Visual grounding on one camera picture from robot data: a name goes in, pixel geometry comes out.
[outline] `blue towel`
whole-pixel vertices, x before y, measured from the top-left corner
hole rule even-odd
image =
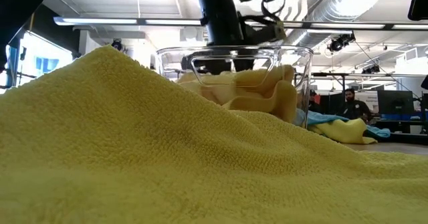
[[[313,124],[322,124],[331,122],[334,120],[343,120],[344,122],[348,121],[349,119],[341,117],[341,116],[335,116],[331,114],[320,114],[316,112],[309,111],[308,113],[308,126]],[[391,131],[389,129],[380,129],[376,128],[374,126],[367,126],[367,130],[374,134],[375,136],[381,137],[381,138],[388,138],[391,135]]]

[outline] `man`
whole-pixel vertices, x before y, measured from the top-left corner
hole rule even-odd
[[[371,112],[366,103],[360,100],[355,100],[355,91],[353,89],[345,90],[346,103],[340,109],[338,115],[354,120],[357,118],[368,122],[371,119]]]
[[[310,90],[309,92],[309,110],[312,112],[317,112],[322,114],[321,106],[315,103],[315,91]]]

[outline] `ceiling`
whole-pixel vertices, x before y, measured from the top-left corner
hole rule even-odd
[[[307,0],[308,6],[316,0]],[[406,22],[411,0],[379,0],[362,14],[357,21],[394,21]],[[50,9],[63,17],[156,17],[156,18],[187,18],[198,19],[201,16],[198,0],[45,0]],[[290,14],[298,6],[297,0],[288,0],[288,19],[296,17]],[[258,14],[249,4],[237,3],[237,10],[243,15]],[[131,27],[106,26],[97,27],[97,32],[108,35],[113,31],[143,31],[156,48],[181,45],[180,27]],[[386,72],[393,71],[395,57],[403,51],[414,48],[409,44],[427,44],[428,32],[400,31],[355,31],[359,46],[351,44],[340,53],[331,56],[326,51],[326,43],[315,49],[313,58],[314,71],[349,72],[354,66],[375,58],[379,55],[381,66]]]

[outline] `ceiling duct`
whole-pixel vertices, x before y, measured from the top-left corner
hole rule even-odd
[[[354,21],[375,5],[378,0],[321,0],[305,18],[305,21]],[[315,48],[330,33],[310,33],[308,30],[294,30],[287,38],[287,44]]]

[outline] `black shirt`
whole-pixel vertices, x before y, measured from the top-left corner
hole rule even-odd
[[[314,101],[309,101],[309,110],[322,114],[321,106]]]
[[[367,115],[367,120],[371,119],[371,113],[368,109],[368,106],[366,103],[360,100],[346,102],[338,113],[339,116],[348,118],[350,120],[361,118],[363,114]]]

